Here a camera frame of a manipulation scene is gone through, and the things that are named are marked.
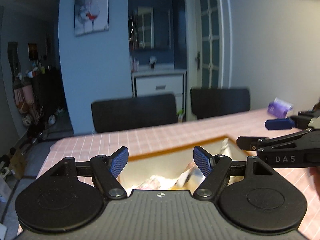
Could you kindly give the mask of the person's right hand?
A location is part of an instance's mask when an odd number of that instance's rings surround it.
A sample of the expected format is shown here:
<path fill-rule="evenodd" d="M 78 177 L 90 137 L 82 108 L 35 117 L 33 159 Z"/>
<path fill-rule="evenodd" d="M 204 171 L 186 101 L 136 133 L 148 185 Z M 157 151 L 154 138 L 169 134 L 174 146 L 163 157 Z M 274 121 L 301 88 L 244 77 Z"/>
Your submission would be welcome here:
<path fill-rule="evenodd" d="M 315 190 L 316 190 L 318 196 L 320 197 L 320 170 L 319 170 L 319 167 L 309 168 L 309 173 L 313 179 Z"/>

